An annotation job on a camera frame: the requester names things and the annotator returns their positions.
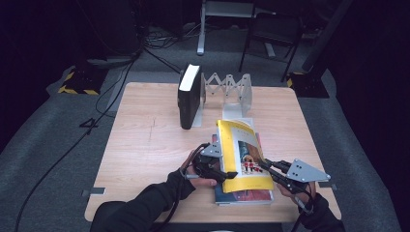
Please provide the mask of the white metal stand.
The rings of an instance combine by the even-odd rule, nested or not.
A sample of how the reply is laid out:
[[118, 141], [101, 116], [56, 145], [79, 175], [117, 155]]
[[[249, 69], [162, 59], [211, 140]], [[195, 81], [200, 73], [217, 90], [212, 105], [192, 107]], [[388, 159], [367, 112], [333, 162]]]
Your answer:
[[240, 0], [201, 0], [200, 10], [200, 32], [196, 54], [201, 56], [205, 53], [205, 23], [207, 16], [222, 17], [241, 17], [251, 18], [251, 2], [242, 2]]

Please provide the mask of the white expandable metal bookend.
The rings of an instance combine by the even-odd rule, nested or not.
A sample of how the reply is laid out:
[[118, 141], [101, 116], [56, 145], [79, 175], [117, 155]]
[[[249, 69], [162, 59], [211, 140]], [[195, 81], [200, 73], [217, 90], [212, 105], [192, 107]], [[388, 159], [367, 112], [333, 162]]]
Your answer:
[[204, 74], [201, 75], [200, 105], [193, 119], [194, 128], [202, 126], [205, 104], [212, 96], [221, 96], [221, 118], [223, 120], [241, 120], [253, 126], [253, 120], [248, 116], [252, 105], [252, 85], [248, 73], [245, 73], [238, 81], [232, 74], [220, 78], [214, 72], [208, 79]]

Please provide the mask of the dark slanted stand pole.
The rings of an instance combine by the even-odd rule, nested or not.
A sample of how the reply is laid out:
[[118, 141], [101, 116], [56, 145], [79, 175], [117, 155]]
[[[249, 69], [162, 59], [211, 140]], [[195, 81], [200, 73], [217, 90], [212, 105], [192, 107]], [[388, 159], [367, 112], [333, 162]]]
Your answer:
[[306, 72], [310, 72], [314, 68], [315, 64], [319, 60], [319, 57], [324, 53], [326, 45], [331, 40], [332, 35], [336, 31], [339, 23], [352, 3], [352, 0], [326, 0], [326, 4], [329, 5], [332, 1], [337, 2], [337, 7], [327, 22], [323, 33], [319, 36], [313, 50], [310, 52], [306, 61], [302, 65], [302, 69]]

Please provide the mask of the blue book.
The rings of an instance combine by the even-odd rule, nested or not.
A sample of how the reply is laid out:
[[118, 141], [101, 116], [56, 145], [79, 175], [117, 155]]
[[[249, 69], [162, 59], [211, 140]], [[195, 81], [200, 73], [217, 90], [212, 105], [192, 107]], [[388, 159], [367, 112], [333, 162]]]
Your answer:
[[215, 186], [215, 202], [219, 206], [271, 204], [274, 195], [268, 189], [248, 189], [224, 193], [222, 185]]

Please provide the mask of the person's right hand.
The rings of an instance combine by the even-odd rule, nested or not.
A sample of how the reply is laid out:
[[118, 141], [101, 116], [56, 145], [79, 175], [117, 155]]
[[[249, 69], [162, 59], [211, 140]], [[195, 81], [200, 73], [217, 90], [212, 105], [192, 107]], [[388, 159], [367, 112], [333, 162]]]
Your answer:
[[308, 186], [306, 187], [306, 192], [300, 192], [296, 194], [291, 193], [280, 184], [277, 184], [277, 187], [283, 196], [289, 197], [295, 204], [297, 204], [295, 198], [298, 198], [301, 202], [307, 204], [310, 199], [314, 199], [316, 196], [316, 185], [314, 182], [310, 182], [308, 184]]

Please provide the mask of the person's left hand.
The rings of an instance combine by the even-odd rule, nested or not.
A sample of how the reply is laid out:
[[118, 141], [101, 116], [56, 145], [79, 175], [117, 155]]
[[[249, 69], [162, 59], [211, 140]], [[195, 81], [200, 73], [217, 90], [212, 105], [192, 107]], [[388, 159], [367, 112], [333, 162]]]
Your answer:
[[[193, 153], [190, 153], [188, 158], [181, 165], [181, 173], [185, 178], [188, 178], [189, 175], [195, 175], [195, 171], [191, 166], [191, 161], [193, 160]], [[214, 179], [204, 179], [204, 178], [192, 178], [190, 183], [195, 187], [214, 187], [217, 184], [217, 181]]]

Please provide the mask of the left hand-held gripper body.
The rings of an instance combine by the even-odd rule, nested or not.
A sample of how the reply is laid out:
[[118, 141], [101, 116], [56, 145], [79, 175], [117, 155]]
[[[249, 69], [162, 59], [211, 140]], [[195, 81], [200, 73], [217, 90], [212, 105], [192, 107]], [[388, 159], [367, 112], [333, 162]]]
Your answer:
[[204, 143], [194, 151], [192, 166], [199, 177], [223, 183], [226, 174], [220, 170], [221, 158], [221, 147], [218, 142]]

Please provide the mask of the black equipment cabinet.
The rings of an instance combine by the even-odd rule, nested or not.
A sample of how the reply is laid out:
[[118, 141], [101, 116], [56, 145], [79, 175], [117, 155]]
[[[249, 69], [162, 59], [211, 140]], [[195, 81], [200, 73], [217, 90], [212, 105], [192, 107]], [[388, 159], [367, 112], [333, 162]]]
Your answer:
[[133, 0], [74, 0], [105, 57], [133, 57], [141, 49]]

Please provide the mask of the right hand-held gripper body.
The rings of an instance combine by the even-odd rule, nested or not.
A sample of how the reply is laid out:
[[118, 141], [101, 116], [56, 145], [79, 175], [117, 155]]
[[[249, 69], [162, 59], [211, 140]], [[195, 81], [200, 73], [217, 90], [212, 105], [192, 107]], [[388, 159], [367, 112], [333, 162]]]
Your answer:
[[330, 174], [300, 159], [295, 159], [292, 163], [281, 160], [279, 164], [279, 169], [285, 174], [282, 185], [293, 194], [303, 192], [310, 182], [328, 182], [331, 179]]

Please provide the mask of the black yellow striped base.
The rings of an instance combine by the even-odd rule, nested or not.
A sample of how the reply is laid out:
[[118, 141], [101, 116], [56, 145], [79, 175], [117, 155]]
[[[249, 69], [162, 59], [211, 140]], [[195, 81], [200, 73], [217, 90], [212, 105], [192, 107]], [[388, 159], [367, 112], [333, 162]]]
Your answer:
[[290, 72], [286, 84], [298, 98], [327, 99], [329, 94], [321, 79], [313, 78], [309, 73]]
[[66, 75], [59, 93], [99, 95], [105, 81], [107, 69], [88, 68], [79, 70], [72, 68]]

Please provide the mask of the yellow book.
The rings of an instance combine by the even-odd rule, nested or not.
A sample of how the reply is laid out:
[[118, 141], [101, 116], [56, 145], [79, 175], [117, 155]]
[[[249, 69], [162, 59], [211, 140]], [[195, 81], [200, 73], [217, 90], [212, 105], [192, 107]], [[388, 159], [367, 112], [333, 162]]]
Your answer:
[[220, 169], [237, 173], [222, 183], [223, 192], [273, 190], [271, 176], [259, 165], [264, 157], [253, 126], [243, 120], [217, 120], [217, 127], [222, 154]]

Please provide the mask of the black book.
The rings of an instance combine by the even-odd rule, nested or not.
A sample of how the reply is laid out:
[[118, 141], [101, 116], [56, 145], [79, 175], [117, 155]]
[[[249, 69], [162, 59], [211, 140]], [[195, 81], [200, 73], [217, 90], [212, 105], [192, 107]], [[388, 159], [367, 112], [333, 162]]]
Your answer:
[[182, 75], [178, 87], [178, 107], [180, 126], [189, 130], [200, 105], [201, 67], [189, 64]]

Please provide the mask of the person's knee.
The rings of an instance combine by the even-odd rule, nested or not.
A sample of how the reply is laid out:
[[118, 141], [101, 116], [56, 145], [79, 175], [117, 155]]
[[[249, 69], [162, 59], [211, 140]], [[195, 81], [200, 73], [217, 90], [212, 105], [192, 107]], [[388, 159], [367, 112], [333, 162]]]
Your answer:
[[90, 232], [99, 232], [103, 223], [123, 205], [124, 201], [108, 201], [103, 202], [95, 212], [94, 219], [91, 224]]

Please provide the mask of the black folding chair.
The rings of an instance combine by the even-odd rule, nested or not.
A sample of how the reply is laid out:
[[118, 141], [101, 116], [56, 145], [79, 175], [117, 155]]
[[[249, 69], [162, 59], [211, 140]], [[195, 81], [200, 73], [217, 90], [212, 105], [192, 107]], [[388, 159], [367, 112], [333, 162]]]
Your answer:
[[238, 71], [242, 71], [245, 55], [249, 54], [249, 47], [252, 41], [285, 47], [287, 52], [281, 58], [270, 57], [270, 60], [286, 64], [280, 80], [283, 82], [288, 74], [302, 34], [303, 22], [299, 16], [268, 13], [255, 14], [249, 21], [249, 30]]

